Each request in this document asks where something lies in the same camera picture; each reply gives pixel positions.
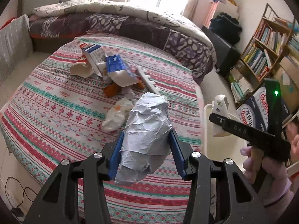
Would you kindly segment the right hand pink glove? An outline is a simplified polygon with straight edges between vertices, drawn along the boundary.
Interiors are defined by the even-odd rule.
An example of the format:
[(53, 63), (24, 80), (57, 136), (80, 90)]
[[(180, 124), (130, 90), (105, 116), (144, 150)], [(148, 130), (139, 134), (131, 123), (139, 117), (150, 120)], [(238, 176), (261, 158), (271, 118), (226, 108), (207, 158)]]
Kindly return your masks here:
[[(286, 126), (286, 135), (291, 144), (291, 160), (298, 161), (298, 124), (290, 122)], [(251, 147), (242, 148), (240, 153), (242, 156), (247, 157), (243, 163), (243, 167), (245, 169), (245, 176), (247, 180), (252, 183), (254, 177), (254, 160), (251, 156)], [(262, 167), (274, 178), (270, 192), (263, 205), (270, 216), (278, 218), (286, 210), (295, 196), (294, 192), (290, 190), (291, 181), (287, 177), (287, 170), (283, 163), (277, 162), (269, 157), (265, 157), (262, 161)]]

